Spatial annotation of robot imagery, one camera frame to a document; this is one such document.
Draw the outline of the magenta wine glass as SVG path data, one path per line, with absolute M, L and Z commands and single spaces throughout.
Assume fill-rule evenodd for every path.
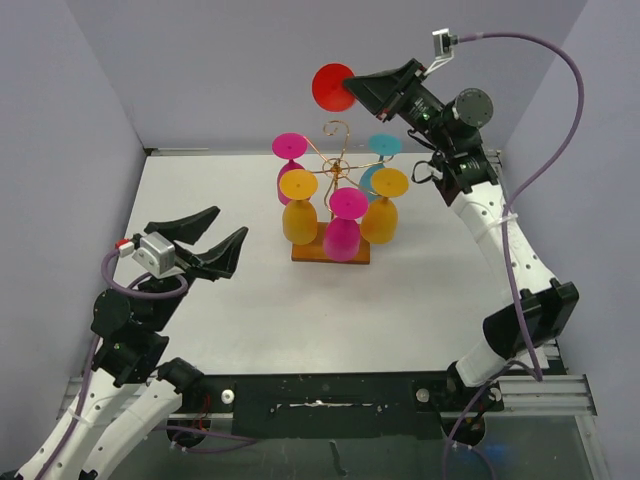
M 289 198 L 282 193 L 280 180 L 291 170 L 303 169 L 303 166 L 297 160 L 306 153 L 307 147 L 308 143 L 305 137 L 294 132 L 282 133 L 272 142 L 273 154 L 285 161 L 276 181 L 278 200 L 284 206 L 288 204 Z
M 358 253 L 361 234 L 358 220 L 368 210 L 366 195 L 357 188 L 343 187 L 329 199 L 334 218 L 328 224 L 323 249 L 326 256 L 335 262 L 347 262 Z

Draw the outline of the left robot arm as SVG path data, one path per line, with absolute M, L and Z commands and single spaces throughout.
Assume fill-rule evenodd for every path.
M 118 241 L 101 262 L 108 287 L 93 306 L 94 338 L 75 398 L 34 455 L 4 479 L 105 479 L 170 413 L 204 395 L 204 374 L 181 358 L 161 359 L 162 335 L 193 283 L 235 273 L 248 228 L 204 253 L 189 251 L 219 215 L 216 206 L 150 222 Z

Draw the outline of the yellow wine glass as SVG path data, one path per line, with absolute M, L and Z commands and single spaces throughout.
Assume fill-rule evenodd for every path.
M 311 243 L 318 229 L 317 212 L 310 202 L 318 188 L 316 177 L 308 170 L 290 170 L 281 177 L 279 187 L 289 200 L 282 214 L 285 238 L 294 245 Z
M 372 175 L 371 186 L 377 197 L 361 221 L 361 235 L 370 244 L 386 244 L 394 238 L 398 225 L 398 210 L 392 199 L 408 191 L 408 177 L 398 169 L 383 168 Z

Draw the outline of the teal wine glass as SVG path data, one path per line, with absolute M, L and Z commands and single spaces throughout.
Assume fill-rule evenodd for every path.
M 386 162 L 402 151 L 403 143 L 396 136 L 379 133 L 369 138 L 368 147 L 378 155 L 378 160 L 364 170 L 359 181 L 359 188 L 367 195 L 370 201 L 373 201 L 376 197 L 372 187 L 373 175 L 378 170 L 384 169 Z

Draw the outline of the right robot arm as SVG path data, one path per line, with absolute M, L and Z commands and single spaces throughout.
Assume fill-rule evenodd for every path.
M 409 135 L 432 149 L 433 183 L 468 228 L 502 291 L 503 306 L 484 319 L 480 341 L 449 368 L 446 399 L 466 409 L 480 398 L 480 385 L 509 361 L 534 354 L 562 333 L 579 293 L 543 263 L 507 204 L 480 133 L 493 115 L 491 98 L 469 88 L 444 103 L 424 87 L 426 78 L 426 67 L 411 60 L 399 69 L 347 77 L 342 85 L 379 120 L 402 118 Z

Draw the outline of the red wine glass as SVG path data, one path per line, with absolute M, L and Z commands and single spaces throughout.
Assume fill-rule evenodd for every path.
M 312 80 L 311 92 L 315 102 L 329 112 L 343 112 L 355 103 L 355 97 L 344 87 L 343 81 L 353 76 L 352 70 L 340 63 L 321 67 Z

